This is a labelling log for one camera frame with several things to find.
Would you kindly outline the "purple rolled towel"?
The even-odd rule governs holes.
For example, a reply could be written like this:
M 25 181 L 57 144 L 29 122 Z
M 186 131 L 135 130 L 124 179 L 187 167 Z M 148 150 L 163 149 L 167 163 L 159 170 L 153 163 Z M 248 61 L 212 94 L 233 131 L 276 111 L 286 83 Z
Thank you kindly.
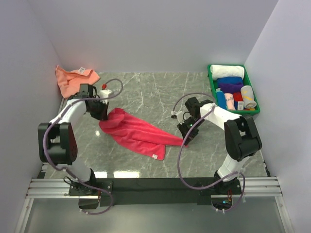
M 218 84 L 218 87 L 220 90 L 224 93 L 238 93 L 241 91 L 241 89 L 244 87 L 242 83 L 237 83 L 237 84 L 231 84 L 231 83 L 220 83 Z

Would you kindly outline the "white label on salmon towel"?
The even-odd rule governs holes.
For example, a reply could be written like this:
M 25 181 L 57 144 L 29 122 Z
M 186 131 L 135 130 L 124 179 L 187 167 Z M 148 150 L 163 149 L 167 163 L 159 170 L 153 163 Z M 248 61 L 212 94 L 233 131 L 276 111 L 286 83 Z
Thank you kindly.
M 79 72 L 79 74 L 81 74 L 81 75 L 85 75 L 85 71 L 86 71 L 86 69 L 83 68 L 83 67 L 80 67 L 80 68 L 78 69 L 78 72 Z

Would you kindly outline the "yellow grey patterned towel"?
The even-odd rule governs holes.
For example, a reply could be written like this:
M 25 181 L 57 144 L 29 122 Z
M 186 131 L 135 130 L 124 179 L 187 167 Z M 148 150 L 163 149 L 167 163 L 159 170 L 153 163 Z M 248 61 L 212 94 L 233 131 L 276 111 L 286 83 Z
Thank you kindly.
M 249 85 L 245 85 L 241 88 L 241 96 L 246 109 L 255 108 L 257 103 L 254 98 L 253 89 Z

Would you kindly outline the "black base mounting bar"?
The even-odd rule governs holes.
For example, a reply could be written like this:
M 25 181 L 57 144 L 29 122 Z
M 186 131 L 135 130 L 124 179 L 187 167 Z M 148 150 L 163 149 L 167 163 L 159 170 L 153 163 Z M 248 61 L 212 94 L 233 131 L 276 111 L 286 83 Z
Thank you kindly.
M 186 187 L 179 178 L 97 178 L 96 186 L 103 190 L 89 189 L 79 183 L 71 182 L 70 197 L 86 197 L 88 201 L 79 201 L 83 209 L 96 209 L 97 206 L 130 204 L 186 204 L 211 205 L 212 196 L 226 199 L 229 195 L 239 195 L 242 186 L 237 179 L 229 184 L 220 183 L 209 189 L 203 189 L 215 182 L 215 178 L 194 177 L 185 181 L 195 189 Z

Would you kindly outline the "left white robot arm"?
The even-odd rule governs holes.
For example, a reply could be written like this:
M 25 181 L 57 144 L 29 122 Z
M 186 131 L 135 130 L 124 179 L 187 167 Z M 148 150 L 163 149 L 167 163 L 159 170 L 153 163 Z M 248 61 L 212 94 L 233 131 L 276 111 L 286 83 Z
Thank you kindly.
M 91 84 L 81 84 L 80 90 L 68 97 L 64 109 L 50 122 L 38 126 L 39 157 L 55 170 L 64 170 L 74 181 L 81 181 L 80 189 L 87 195 L 97 191 L 94 171 L 78 160 L 78 147 L 73 126 L 85 113 L 96 120 L 107 120 L 108 98 L 113 91 L 103 88 L 97 91 Z

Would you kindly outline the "red rolled towel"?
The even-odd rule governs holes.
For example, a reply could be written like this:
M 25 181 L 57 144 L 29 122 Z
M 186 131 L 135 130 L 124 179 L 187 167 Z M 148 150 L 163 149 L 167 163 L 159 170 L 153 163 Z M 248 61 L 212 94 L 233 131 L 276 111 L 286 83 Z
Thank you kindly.
M 233 94 L 235 110 L 244 110 L 244 101 L 240 92 Z

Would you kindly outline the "light blue rolled towel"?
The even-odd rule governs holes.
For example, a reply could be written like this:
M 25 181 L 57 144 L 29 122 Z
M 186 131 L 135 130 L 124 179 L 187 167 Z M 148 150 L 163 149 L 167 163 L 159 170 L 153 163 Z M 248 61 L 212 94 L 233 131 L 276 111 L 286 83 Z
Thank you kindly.
M 225 94 L 223 93 L 223 91 L 217 91 L 216 98 L 217 98 L 218 106 L 226 110 L 227 109 L 226 99 L 225 99 Z

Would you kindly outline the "salmon orange towel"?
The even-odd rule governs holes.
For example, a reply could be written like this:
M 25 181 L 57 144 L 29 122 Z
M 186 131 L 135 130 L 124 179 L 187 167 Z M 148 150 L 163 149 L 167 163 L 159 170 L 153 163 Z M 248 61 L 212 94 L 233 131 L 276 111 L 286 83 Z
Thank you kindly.
M 81 75 L 78 69 L 66 71 L 57 66 L 55 74 L 61 95 L 65 99 L 79 92 L 80 84 L 93 85 L 100 79 L 100 76 L 92 69 L 86 69 L 85 75 Z

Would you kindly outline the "aluminium rail frame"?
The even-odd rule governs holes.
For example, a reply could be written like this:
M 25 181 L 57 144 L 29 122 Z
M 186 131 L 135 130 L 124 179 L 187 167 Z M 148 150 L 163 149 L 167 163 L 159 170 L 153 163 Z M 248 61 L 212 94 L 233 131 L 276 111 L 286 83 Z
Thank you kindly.
M 236 208 L 236 206 L 240 202 L 244 202 L 246 197 L 274 197 L 276 200 L 277 205 L 282 204 L 283 194 L 276 177 L 268 176 L 268 177 L 246 177 L 242 170 L 241 175 L 237 177 L 237 180 L 240 182 L 242 186 L 242 192 L 239 195 L 229 195 L 226 199 L 223 199 L 221 196 L 213 195 L 211 200 L 211 206 L 215 212 L 226 214 L 227 212 L 231 212 Z M 60 199 L 60 198 L 76 198 L 79 201 L 88 201 L 86 197 L 70 197 L 69 196 L 69 189 L 71 182 L 74 181 L 74 178 L 69 175 L 66 180 L 59 180 L 59 179 L 33 179 L 29 185 L 26 197 L 28 199 Z M 105 193 L 106 190 L 98 188 L 95 186 L 88 186 L 87 184 L 79 181 L 79 184 L 92 189 L 98 190 L 102 193 Z M 102 212 L 103 213 L 110 213 L 111 209 L 114 206 L 111 203 L 109 206 L 103 206 Z M 86 215 L 96 216 L 98 212 L 96 209 L 86 208 L 83 209 L 80 207 L 80 211 Z

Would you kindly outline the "pink white rolled towel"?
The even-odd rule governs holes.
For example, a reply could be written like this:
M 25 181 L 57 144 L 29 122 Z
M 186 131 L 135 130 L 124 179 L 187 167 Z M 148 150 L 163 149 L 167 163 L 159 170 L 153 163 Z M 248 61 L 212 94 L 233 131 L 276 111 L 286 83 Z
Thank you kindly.
M 225 93 L 225 101 L 227 110 L 235 111 L 234 97 L 231 93 Z

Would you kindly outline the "green plastic bin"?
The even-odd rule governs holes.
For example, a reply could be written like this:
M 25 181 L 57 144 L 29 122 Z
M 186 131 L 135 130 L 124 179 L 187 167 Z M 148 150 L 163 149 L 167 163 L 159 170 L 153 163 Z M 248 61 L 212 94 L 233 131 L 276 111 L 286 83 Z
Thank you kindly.
M 216 80 L 214 81 L 214 80 L 212 79 L 212 77 L 211 77 L 211 72 L 210 72 L 210 70 L 209 70 L 210 66 L 211 66 L 211 65 L 208 65 L 208 67 L 207 67 L 208 79 L 209 79 L 209 83 L 210 83 L 210 88 L 211 88 L 211 91 L 212 91 L 212 95 L 213 95 L 213 97 L 214 97 L 215 100 L 216 100 L 216 104 L 218 104 L 218 103 L 217 103 L 217 98 L 216 98 L 216 92 L 217 92 L 217 91 L 220 91 L 220 88 L 218 87 L 218 85 L 217 85 L 217 83 L 216 83 Z M 244 85 L 244 86 L 245 86 L 245 85 L 249 85 L 249 86 L 252 87 L 245 67 L 244 67 L 244 70 L 245 70 L 245 75 L 244 75 L 244 78 L 243 78 L 243 85 Z M 255 101 L 256 101 L 256 103 L 257 103 L 257 105 L 256 105 L 255 108 L 246 109 L 246 108 L 244 107 L 244 110 L 242 110 L 242 111 L 237 111 L 237 110 L 235 110 L 235 111 L 229 110 L 229 111 L 231 111 L 231 112 L 233 112 L 233 113 L 240 114 L 240 115 L 245 115 L 245 114 L 255 115 L 255 114 L 258 114 L 258 113 L 260 112 L 260 107 L 259 107 L 259 104 L 258 104 L 258 102 L 257 102 L 255 93 L 254 93 L 254 98 L 255 98 Z

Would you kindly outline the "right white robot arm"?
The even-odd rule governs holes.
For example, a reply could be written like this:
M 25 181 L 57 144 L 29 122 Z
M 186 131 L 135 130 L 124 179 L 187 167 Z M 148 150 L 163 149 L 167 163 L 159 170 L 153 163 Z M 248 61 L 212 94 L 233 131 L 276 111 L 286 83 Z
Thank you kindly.
M 214 186 L 216 192 L 226 193 L 231 188 L 246 161 L 262 148 L 262 142 L 251 115 L 239 115 L 219 107 L 211 100 L 199 101 L 189 98 L 185 103 L 190 117 L 183 119 L 183 113 L 177 112 L 177 128 L 182 134 L 183 142 L 177 157 L 177 172 L 181 182 L 193 190 L 204 190 Z M 221 167 L 215 172 L 216 180 L 203 187 L 186 183 L 181 175 L 180 158 L 184 146 L 188 145 L 199 133 L 198 127 L 209 121 L 224 131 L 227 156 Z

